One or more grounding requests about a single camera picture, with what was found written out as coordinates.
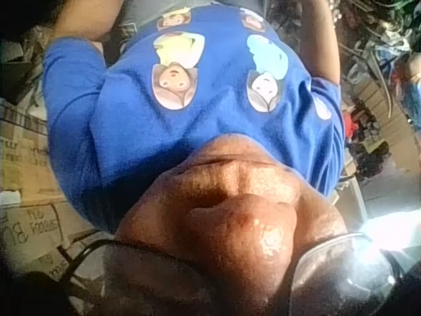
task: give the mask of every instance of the nose tip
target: nose tip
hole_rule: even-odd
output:
[[[253,194],[192,210],[187,225],[200,264],[244,311],[264,310],[289,265],[295,210]]]

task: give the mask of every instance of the glasses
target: glasses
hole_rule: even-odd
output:
[[[402,276],[364,234],[335,237],[291,263],[274,315],[372,315]],[[61,282],[81,315],[227,315],[220,286],[200,268],[115,240],[89,245]]]

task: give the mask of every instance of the blue object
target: blue object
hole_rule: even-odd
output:
[[[256,140],[328,195],[343,168],[339,86],[311,78],[264,29],[247,28],[239,8],[198,7],[188,24],[146,25],[110,68],[86,40],[54,41],[43,74],[49,151],[76,210],[114,232],[159,174],[229,133]],[[256,34],[273,48],[272,70],[264,44],[248,41]],[[171,76],[180,73],[186,76],[174,85]]]

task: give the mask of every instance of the gray shorts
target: gray shorts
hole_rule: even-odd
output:
[[[124,44],[143,25],[160,18],[163,14],[170,11],[184,7],[194,8],[223,4],[246,8],[255,11],[261,16],[266,16],[267,2],[268,0],[125,0],[114,34],[121,46],[120,51],[122,51]]]

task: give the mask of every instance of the person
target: person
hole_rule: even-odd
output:
[[[67,1],[45,55],[66,197],[118,240],[202,268],[238,315],[265,314],[291,260],[346,232],[326,199],[345,139],[336,35],[325,0],[301,3],[300,57],[258,0]]]

